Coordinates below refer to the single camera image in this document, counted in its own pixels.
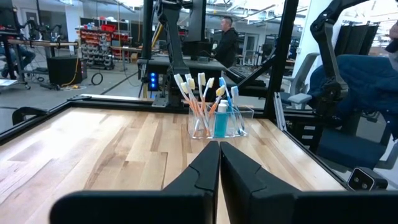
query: blue bottle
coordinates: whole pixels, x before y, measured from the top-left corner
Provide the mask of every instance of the blue bottle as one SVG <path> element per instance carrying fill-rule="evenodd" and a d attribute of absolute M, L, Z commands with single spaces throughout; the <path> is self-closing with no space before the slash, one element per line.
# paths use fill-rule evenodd
<path fill-rule="evenodd" d="M 214 127 L 214 137 L 224 138 L 226 134 L 226 128 L 228 125 L 228 113 L 226 112 L 228 106 L 225 104 L 218 105 L 218 111 L 216 113 L 216 121 Z"/>

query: man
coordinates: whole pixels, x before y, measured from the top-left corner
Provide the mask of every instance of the man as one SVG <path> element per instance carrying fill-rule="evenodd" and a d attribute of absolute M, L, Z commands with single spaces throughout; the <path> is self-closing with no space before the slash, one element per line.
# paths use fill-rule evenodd
<path fill-rule="evenodd" d="M 30 64 L 33 59 L 35 59 L 36 54 L 33 52 L 28 51 L 25 47 L 19 47 L 19 52 L 21 54 L 21 69 L 25 69 L 25 67 Z M 5 55 L 6 51 L 4 50 L 4 47 L 0 47 L 0 55 Z M 14 49 L 10 49 L 10 56 L 11 56 L 11 61 L 12 63 L 15 63 L 17 60 L 17 55 L 15 54 Z M 3 78 L 7 78 L 8 76 L 8 66 L 5 64 L 3 70 L 1 71 L 1 76 Z"/>
<path fill-rule="evenodd" d="M 398 24 L 390 30 L 390 38 L 398 39 Z M 340 55 L 337 57 L 340 76 L 349 87 L 348 95 L 337 104 L 334 120 L 343 124 L 355 110 L 380 112 L 387 127 L 398 139 L 398 52 L 387 57 L 368 55 Z M 316 106 L 326 82 L 323 66 L 311 76 L 310 90 L 313 96 L 308 104 Z"/>
<path fill-rule="evenodd" d="M 214 50 L 214 55 L 217 61 L 229 68 L 234 63 L 235 55 L 238 51 L 238 33 L 232 27 L 232 18 L 225 16 L 221 20 L 221 30 L 223 31 L 223 36 Z"/>

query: black speaker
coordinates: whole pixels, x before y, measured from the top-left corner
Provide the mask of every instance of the black speaker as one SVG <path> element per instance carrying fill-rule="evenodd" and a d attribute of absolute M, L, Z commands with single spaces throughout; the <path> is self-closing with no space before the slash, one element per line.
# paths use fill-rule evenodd
<path fill-rule="evenodd" d="M 87 78 L 84 63 L 77 61 L 77 73 L 75 76 L 77 56 L 60 56 L 47 59 L 50 83 L 74 85 Z"/>
<path fill-rule="evenodd" d="M 381 190 L 387 189 L 388 181 L 369 168 L 356 167 L 347 184 L 352 190 Z"/>

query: black jacket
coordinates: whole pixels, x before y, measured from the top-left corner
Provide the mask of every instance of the black jacket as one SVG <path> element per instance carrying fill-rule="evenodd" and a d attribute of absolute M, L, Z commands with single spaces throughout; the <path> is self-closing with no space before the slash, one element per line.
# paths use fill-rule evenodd
<path fill-rule="evenodd" d="M 230 28 L 225 32 L 215 49 L 215 59 L 229 68 L 235 61 L 236 52 L 238 51 L 238 33 L 234 28 Z"/>

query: bottle cap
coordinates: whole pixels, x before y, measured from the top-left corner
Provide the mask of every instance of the bottle cap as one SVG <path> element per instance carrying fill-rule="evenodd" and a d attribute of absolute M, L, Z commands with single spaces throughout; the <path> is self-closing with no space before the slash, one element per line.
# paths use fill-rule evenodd
<path fill-rule="evenodd" d="M 228 106 L 225 105 L 225 104 L 219 104 L 219 105 L 218 105 L 218 110 L 217 110 L 217 112 L 226 113 L 227 107 L 228 107 Z"/>

